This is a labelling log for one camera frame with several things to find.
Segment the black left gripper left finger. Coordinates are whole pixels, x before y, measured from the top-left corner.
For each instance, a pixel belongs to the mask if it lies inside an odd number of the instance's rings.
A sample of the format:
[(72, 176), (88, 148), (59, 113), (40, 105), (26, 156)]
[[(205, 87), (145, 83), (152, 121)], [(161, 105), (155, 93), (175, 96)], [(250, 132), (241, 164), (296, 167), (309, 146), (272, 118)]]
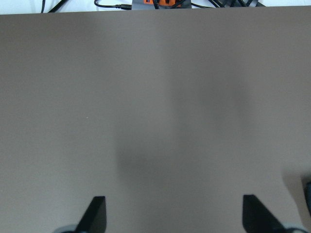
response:
[(96, 196), (75, 228), (75, 233), (104, 233), (106, 231), (105, 196)]

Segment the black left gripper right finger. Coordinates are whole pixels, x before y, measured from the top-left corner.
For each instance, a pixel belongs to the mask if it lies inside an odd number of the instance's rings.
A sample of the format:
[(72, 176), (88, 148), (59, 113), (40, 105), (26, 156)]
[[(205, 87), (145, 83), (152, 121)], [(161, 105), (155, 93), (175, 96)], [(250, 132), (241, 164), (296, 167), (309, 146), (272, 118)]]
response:
[(247, 233), (288, 233), (255, 195), (243, 196), (242, 225)]

